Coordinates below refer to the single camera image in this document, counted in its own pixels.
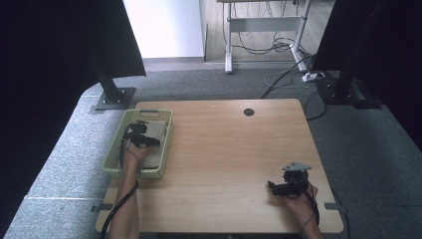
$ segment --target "tripod base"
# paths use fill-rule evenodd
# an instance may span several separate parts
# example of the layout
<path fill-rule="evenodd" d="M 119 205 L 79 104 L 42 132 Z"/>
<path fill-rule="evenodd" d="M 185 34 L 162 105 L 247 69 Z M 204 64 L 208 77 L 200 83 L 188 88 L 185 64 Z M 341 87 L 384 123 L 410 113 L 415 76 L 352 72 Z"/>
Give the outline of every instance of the tripod base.
<path fill-rule="evenodd" d="M 359 79 L 354 79 L 346 95 L 336 93 L 336 78 L 326 77 L 316 81 L 319 95 L 327 105 L 353 105 L 357 109 L 380 109 L 381 99 L 372 94 Z"/>
<path fill-rule="evenodd" d="M 100 97 L 99 102 L 94 107 L 96 111 L 105 111 L 105 110 L 126 110 L 129 105 L 131 96 L 133 95 L 135 88 L 117 88 L 119 92 L 118 100 L 111 101 L 108 100 L 106 94 L 103 93 Z"/>

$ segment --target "gray carpet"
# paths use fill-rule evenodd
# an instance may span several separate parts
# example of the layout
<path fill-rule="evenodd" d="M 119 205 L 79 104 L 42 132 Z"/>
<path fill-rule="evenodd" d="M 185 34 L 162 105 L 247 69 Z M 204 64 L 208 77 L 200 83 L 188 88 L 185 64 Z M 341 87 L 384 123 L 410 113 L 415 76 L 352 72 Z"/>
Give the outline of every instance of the gray carpet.
<path fill-rule="evenodd" d="M 264 78 L 279 70 L 242 69 L 233 75 L 223 70 L 149 72 L 147 77 L 115 80 L 118 87 L 136 87 L 130 108 L 140 101 L 259 99 L 268 89 Z M 321 114 L 324 104 L 315 83 L 303 83 L 300 74 L 292 83 L 271 92 L 269 99 L 299 99 L 307 118 Z M 279 82 L 286 84 L 290 76 Z M 103 154 L 122 111 L 90 115 L 102 88 L 95 85 L 80 99 L 60 141 L 24 199 L 6 238 L 97 238 L 97 216 L 87 212 L 106 192 L 109 176 L 101 172 Z M 345 229 L 326 238 L 419 238 L 422 234 L 422 153 L 386 106 L 356 110 L 353 106 L 327 106 L 309 125 L 330 186 L 341 201 Z M 86 128 L 100 132 L 102 140 L 89 140 Z M 81 147 L 103 147 L 85 158 L 71 157 Z M 78 160 L 72 166 L 63 157 Z M 78 179 L 70 181 L 72 174 Z M 73 190 L 64 190 L 72 183 Z M 54 199 L 66 196 L 67 200 Z M 62 215 L 61 220 L 53 220 Z M 174 234 L 142 234 L 141 238 L 181 238 Z M 190 235 L 220 238 L 218 235 Z M 243 235 L 243 238 L 283 238 L 282 235 Z"/>

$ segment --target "power strip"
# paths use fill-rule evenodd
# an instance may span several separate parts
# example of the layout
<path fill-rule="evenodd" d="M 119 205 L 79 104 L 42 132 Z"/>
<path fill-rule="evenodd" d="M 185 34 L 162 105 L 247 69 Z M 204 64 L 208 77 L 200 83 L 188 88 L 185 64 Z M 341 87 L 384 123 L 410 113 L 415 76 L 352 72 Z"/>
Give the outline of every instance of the power strip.
<path fill-rule="evenodd" d="M 323 77 L 325 78 L 325 75 L 323 73 L 306 73 L 304 76 L 302 76 L 302 81 L 303 82 L 313 82 L 315 81 L 318 77 Z"/>

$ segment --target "metal stand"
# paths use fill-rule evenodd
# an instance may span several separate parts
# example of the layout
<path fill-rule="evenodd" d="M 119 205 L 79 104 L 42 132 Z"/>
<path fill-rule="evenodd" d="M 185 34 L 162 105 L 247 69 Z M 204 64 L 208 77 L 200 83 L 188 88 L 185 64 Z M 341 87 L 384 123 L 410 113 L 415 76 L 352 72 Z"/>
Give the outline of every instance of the metal stand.
<path fill-rule="evenodd" d="M 338 78 L 331 75 L 316 81 L 318 92 L 327 105 L 353 105 L 357 109 L 380 109 L 382 100 L 360 79 L 353 79 L 346 93 L 338 93 Z"/>
<path fill-rule="evenodd" d="M 90 64 L 104 92 L 93 110 L 126 110 L 135 88 L 118 88 L 112 78 L 107 77 L 94 55 L 91 55 Z"/>
<path fill-rule="evenodd" d="M 232 40 L 231 34 L 238 32 L 280 32 L 297 31 L 295 43 L 291 45 L 292 54 L 301 72 L 306 72 L 307 67 L 303 56 L 299 52 L 305 24 L 310 12 L 311 1 L 307 0 L 302 16 L 274 17 L 274 18 L 232 18 L 232 2 L 228 2 L 227 14 L 227 43 L 226 43 L 226 74 L 232 74 Z"/>

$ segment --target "white desk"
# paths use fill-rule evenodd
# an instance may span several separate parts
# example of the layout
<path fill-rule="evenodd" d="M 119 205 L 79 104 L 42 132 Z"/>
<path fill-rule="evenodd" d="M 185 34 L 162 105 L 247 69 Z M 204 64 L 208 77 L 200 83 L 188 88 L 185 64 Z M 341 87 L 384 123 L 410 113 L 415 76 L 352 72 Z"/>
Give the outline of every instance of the white desk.
<path fill-rule="evenodd" d="M 229 7 L 227 8 L 226 74 L 232 74 L 231 34 L 236 32 L 298 31 L 295 43 L 291 45 L 291 50 L 299 70 L 301 72 L 307 70 L 307 67 L 303 62 L 303 57 L 299 52 L 299 46 L 308 19 L 311 0 L 307 0 L 302 16 L 272 18 L 232 18 L 232 4 L 239 2 L 264 2 L 262 0 L 217 0 L 217 2 L 229 4 Z"/>

